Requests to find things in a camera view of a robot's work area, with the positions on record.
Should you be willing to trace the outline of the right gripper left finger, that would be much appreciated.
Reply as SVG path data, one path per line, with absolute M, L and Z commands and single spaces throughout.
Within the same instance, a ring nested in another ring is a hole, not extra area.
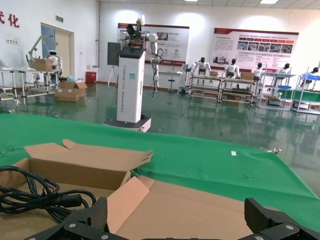
M 74 210 L 60 224 L 27 237 L 28 240 L 119 240 L 110 232 L 108 203 L 100 197 L 91 207 Z

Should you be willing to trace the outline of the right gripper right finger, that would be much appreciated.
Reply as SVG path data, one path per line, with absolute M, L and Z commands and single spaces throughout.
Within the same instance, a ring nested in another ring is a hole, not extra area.
M 244 219 L 252 234 L 244 240 L 319 240 L 320 233 L 307 228 L 284 212 L 268 209 L 254 198 L 244 201 Z

